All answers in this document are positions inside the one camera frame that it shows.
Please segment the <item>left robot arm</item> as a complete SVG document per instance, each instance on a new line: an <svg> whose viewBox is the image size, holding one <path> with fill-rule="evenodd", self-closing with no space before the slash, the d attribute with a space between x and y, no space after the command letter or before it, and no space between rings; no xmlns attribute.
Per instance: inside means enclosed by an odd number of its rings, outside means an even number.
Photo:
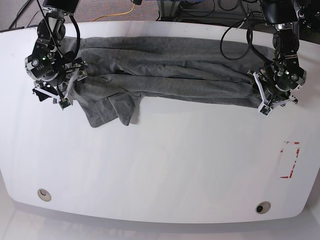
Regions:
<svg viewBox="0 0 320 240"><path fill-rule="evenodd" d="M298 19L291 0L261 0L259 2L263 19L255 19L251 12L247 12L243 1L239 0L237 6L241 8L244 19L232 25L239 28L247 24L247 49L238 60L244 58L252 51L260 58L264 65L258 71L249 71L254 79L259 94L252 99L219 99L217 104L236 105L257 108L258 112L268 116L276 107L284 107L287 103L298 103L292 92L300 89L306 83L306 71L300 67L298 50L299 36L295 30ZM268 59L253 45L254 27L266 24L275 29L272 44L274 47L273 59Z"/></svg>

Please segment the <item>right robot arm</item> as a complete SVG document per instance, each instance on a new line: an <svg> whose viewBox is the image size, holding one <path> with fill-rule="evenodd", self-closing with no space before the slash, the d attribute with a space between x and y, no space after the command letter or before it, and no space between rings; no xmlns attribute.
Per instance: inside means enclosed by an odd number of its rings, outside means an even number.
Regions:
<svg viewBox="0 0 320 240"><path fill-rule="evenodd" d="M33 79L33 94L40 101L52 98L62 109L72 105L68 99L74 81L85 79L88 65L78 57L80 29L74 18L77 0L46 0L41 9L46 9L37 27L37 40L32 54L25 58L26 73ZM62 52L60 43L65 37L65 18L69 17L76 31L75 49Z"/></svg>

